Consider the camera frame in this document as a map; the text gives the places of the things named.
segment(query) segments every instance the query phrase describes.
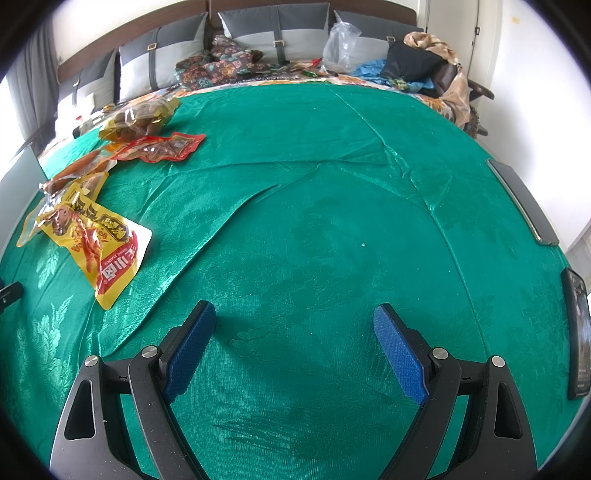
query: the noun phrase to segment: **beige fabric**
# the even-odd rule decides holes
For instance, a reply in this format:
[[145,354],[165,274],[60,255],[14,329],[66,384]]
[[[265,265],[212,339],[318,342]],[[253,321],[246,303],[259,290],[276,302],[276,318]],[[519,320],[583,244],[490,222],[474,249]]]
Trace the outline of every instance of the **beige fabric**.
[[464,67],[461,65],[457,66],[456,78],[453,79],[447,92],[441,95],[439,99],[452,107],[456,113],[455,124],[460,128],[464,128],[464,125],[470,119],[470,92]]
[[456,51],[435,35],[424,32],[411,32],[404,37],[404,43],[409,47],[432,51],[452,65],[460,63]]
[[459,63],[457,53],[447,43],[439,40],[435,35],[423,32],[412,32],[404,37],[404,43],[409,47],[420,48],[436,53],[452,65],[457,65],[457,75],[451,85],[439,100],[449,105],[455,114],[455,124],[464,128],[470,119],[470,90],[468,78],[464,68]]

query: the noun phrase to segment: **curtain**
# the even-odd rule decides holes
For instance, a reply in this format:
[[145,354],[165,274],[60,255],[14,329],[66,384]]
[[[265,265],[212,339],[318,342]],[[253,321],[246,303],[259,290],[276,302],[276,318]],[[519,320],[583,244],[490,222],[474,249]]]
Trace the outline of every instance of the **curtain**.
[[55,136],[59,84],[51,20],[31,36],[7,78],[22,136],[39,155]]

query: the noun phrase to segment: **plastic bag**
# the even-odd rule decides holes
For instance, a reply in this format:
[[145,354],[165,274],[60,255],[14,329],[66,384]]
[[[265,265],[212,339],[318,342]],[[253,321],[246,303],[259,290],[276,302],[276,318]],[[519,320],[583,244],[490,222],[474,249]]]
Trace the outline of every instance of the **plastic bag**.
[[351,52],[361,30],[347,22],[337,22],[330,29],[329,40],[322,52],[322,65],[337,73],[351,73],[357,65],[351,65]]
[[180,161],[197,150],[205,135],[174,133],[168,138],[144,137],[130,143],[116,156],[116,160],[126,161],[140,158],[147,163],[160,160]]
[[22,247],[41,231],[37,218],[53,210],[73,182],[80,185],[84,195],[96,200],[109,175],[108,171],[117,165],[117,161],[112,159],[113,155],[126,146],[123,143],[110,143],[93,150],[64,168],[51,180],[40,184],[39,189],[44,197],[25,218],[17,247]]
[[73,183],[61,202],[38,218],[41,229],[66,247],[109,310],[139,270],[152,232],[107,210]]
[[131,105],[105,122],[99,130],[99,138],[112,142],[133,142],[147,135],[158,135],[179,105],[178,98],[156,98]]

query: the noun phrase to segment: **clear plastic bag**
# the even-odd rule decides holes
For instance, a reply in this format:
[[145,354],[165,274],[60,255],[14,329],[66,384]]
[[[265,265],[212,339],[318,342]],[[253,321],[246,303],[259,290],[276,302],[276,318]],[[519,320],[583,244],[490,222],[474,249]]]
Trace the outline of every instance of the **clear plastic bag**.
[[329,40],[322,52],[322,65],[336,73],[351,73],[357,65],[351,64],[351,52],[361,30],[347,22],[337,22],[330,29]]
[[99,130],[99,138],[112,142],[133,142],[147,135],[158,135],[179,105],[177,98],[156,98],[131,105],[105,122]]

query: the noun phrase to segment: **bedsheet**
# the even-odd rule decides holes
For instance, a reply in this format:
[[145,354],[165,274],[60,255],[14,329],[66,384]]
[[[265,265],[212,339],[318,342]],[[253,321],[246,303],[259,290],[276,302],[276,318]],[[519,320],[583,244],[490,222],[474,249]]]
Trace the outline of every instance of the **bedsheet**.
[[[566,397],[567,261],[535,243],[477,143],[413,98],[327,82],[187,96],[174,131],[207,138],[184,162],[120,163],[98,198],[153,232],[111,310],[44,235],[15,236],[0,262],[25,288],[0,321],[1,400],[43,461],[82,360],[135,355],[200,299],[217,329],[172,409],[212,479],[379,476],[417,409],[373,334],[382,302],[457,358],[503,356],[544,461],[580,404]],[[47,168],[96,144],[90,132]]]
[[354,77],[352,75],[339,75],[338,77],[319,77],[319,78],[308,78],[308,79],[284,79],[284,80],[251,80],[248,82],[242,83],[231,83],[228,85],[219,85],[215,87],[209,87],[202,90],[185,90],[179,89],[173,93],[173,95],[177,98],[182,98],[185,96],[190,95],[198,95],[200,93],[209,93],[209,92],[217,92],[219,90],[227,90],[231,88],[242,88],[242,87],[251,87],[251,86],[261,86],[261,85],[287,85],[292,84],[296,85],[299,83],[330,83],[332,85],[357,85],[367,88],[373,88],[377,90],[384,90],[387,92],[394,92],[399,93],[401,95],[407,95],[415,100],[418,100],[423,105],[427,105],[432,110],[436,111],[441,115],[443,118],[454,122],[456,114],[450,105],[446,102],[441,100],[440,98],[431,98],[427,95],[421,95],[419,93],[405,93],[401,92],[397,88],[390,87],[388,85],[380,85],[375,82],[369,82],[367,80]]

